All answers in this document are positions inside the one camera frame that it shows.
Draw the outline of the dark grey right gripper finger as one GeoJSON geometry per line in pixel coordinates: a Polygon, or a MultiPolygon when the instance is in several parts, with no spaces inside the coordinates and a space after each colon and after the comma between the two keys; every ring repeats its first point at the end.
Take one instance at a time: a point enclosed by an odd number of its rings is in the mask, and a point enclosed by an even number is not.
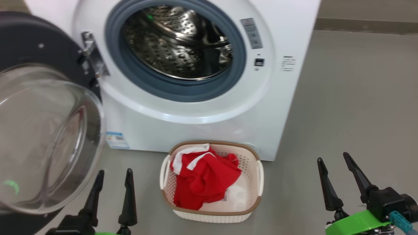
{"type": "Polygon", "coordinates": [[[342,200],[336,195],[336,192],[328,177],[328,169],[322,158],[317,159],[318,172],[322,186],[322,193],[327,211],[340,211],[344,206],[342,200]]]}
{"type": "Polygon", "coordinates": [[[344,152],[343,157],[348,169],[351,171],[356,180],[357,186],[360,191],[361,202],[367,203],[370,198],[369,193],[371,191],[377,191],[379,190],[379,188],[370,182],[370,180],[366,177],[364,172],[356,164],[356,162],[354,161],[354,159],[352,159],[351,155],[348,152],[344,152]]]}

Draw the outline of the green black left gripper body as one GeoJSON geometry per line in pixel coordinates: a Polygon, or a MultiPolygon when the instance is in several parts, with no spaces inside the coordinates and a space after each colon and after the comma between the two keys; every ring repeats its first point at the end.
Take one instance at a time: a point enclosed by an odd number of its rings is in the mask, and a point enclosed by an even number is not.
{"type": "Polygon", "coordinates": [[[118,232],[96,232],[90,215],[66,215],[57,227],[49,229],[47,235],[131,235],[127,226],[121,226],[118,232]]]}

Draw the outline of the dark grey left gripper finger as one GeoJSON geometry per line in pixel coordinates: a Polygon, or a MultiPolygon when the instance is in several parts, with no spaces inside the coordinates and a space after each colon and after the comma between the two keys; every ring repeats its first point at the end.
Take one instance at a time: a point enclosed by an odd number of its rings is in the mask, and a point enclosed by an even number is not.
{"type": "Polygon", "coordinates": [[[104,175],[104,170],[99,170],[85,206],[78,213],[78,215],[82,216],[82,218],[87,219],[87,223],[91,227],[96,227],[98,225],[97,210],[100,192],[103,188],[104,175]]]}
{"type": "Polygon", "coordinates": [[[121,227],[130,227],[137,224],[134,175],[131,168],[127,169],[124,186],[126,188],[126,192],[124,196],[122,212],[119,216],[118,223],[121,225],[121,227]]]}

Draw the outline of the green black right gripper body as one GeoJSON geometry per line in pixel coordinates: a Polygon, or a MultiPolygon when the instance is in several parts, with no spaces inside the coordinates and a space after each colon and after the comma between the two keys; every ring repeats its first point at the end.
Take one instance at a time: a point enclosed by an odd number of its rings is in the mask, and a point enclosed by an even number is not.
{"type": "Polygon", "coordinates": [[[417,222],[417,202],[408,194],[399,194],[393,188],[369,193],[367,210],[348,215],[335,211],[335,220],[325,228],[326,235],[388,234],[394,228],[406,235],[416,235],[412,226],[417,222]]]}

